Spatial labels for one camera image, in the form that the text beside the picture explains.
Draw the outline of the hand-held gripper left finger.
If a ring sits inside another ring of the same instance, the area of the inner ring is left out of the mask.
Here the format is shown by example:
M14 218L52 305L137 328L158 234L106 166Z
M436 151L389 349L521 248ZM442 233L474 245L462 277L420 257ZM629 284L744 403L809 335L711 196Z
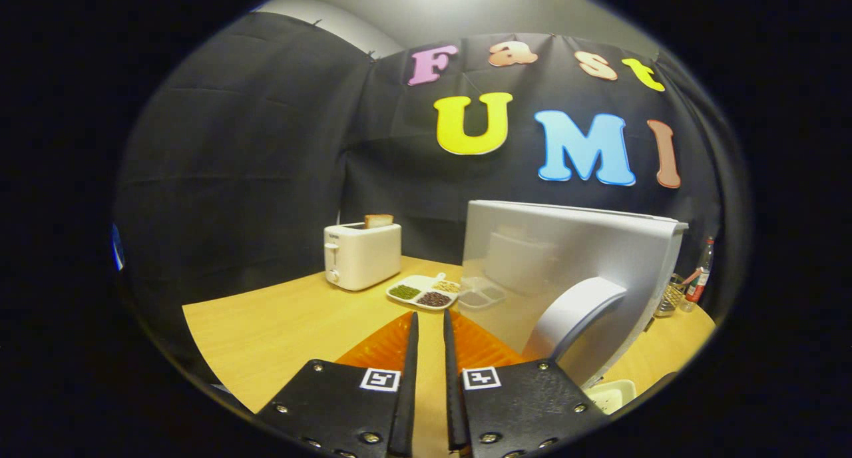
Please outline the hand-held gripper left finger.
M256 421L325 457L411 457L418 337L407 312L346 357L307 361Z

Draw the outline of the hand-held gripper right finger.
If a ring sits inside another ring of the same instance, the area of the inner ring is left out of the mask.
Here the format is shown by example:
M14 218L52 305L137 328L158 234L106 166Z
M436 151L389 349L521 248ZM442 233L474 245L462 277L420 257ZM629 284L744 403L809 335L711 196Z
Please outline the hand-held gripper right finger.
M469 330L445 310L448 447L462 457L544 457L608 425L609 416L547 358L463 366Z

